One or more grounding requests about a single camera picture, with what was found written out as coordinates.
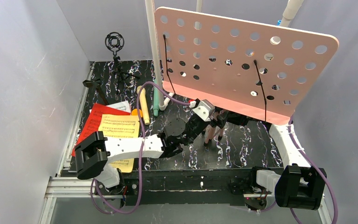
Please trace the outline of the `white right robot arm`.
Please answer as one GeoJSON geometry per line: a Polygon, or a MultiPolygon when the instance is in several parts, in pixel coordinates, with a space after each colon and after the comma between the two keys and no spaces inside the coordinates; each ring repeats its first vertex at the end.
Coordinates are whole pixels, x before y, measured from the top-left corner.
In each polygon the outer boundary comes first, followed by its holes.
{"type": "Polygon", "coordinates": [[[279,207],[317,210],[323,195],[327,174],[306,160],[304,148],[297,142],[293,124],[272,125],[271,138],[281,154],[284,170],[281,174],[272,168],[253,167],[244,178],[229,183],[233,194],[244,194],[259,189],[273,196],[279,207]]]}

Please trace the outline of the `pink music stand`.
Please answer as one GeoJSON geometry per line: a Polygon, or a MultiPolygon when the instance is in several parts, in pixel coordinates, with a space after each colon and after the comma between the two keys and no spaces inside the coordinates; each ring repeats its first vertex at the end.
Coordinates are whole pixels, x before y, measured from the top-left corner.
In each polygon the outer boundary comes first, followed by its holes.
{"type": "Polygon", "coordinates": [[[336,37],[212,14],[155,11],[163,88],[285,125],[339,47],[336,37]]]}

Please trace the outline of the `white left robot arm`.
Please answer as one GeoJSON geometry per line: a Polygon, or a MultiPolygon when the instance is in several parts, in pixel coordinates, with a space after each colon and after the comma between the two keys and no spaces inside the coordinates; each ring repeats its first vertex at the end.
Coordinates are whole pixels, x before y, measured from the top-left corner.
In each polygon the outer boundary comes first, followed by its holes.
{"type": "Polygon", "coordinates": [[[105,137],[96,131],[75,146],[76,176],[80,180],[96,179],[111,189],[122,183],[121,171],[110,164],[143,157],[170,158],[182,153],[182,146],[192,144],[211,123],[206,112],[193,114],[185,122],[175,119],[161,133],[145,138],[105,137]]]}

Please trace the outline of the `red folder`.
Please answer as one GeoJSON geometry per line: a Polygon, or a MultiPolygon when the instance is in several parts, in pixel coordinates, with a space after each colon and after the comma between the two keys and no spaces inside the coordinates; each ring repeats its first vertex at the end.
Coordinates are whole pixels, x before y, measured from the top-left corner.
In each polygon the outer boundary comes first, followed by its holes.
{"type": "Polygon", "coordinates": [[[108,106],[94,103],[91,112],[85,122],[85,125],[78,137],[75,146],[81,143],[85,138],[90,136],[93,132],[98,131],[102,116],[104,114],[116,115],[116,116],[130,116],[129,112],[120,111],[118,109],[110,108],[108,106]]]}

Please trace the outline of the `yellow sheet music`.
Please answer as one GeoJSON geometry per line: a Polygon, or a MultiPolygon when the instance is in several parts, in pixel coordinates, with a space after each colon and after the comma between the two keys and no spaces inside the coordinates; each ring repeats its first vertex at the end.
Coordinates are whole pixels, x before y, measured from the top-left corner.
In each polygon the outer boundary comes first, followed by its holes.
{"type": "MultiPolygon", "coordinates": [[[[133,115],[103,114],[98,128],[104,136],[112,138],[137,138],[139,135],[139,118],[133,115]]],[[[134,159],[119,160],[110,163],[122,173],[131,173],[134,159]]]]}

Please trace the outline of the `black tripod shock mount stand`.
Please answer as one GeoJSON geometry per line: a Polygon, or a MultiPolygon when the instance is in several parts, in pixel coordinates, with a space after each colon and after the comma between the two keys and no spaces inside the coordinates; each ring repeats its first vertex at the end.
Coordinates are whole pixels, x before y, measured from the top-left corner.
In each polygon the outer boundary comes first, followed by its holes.
{"type": "Polygon", "coordinates": [[[116,66],[115,75],[117,76],[116,95],[118,96],[121,93],[120,86],[123,86],[128,78],[133,77],[139,80],[140,76],[125,72],[122,68],[121,58],[117,55],[124,47],[124,38],[120,33],[111,32],[107,34],[104,43],[106,48],[113,54],[113,62],[116,66]]]}

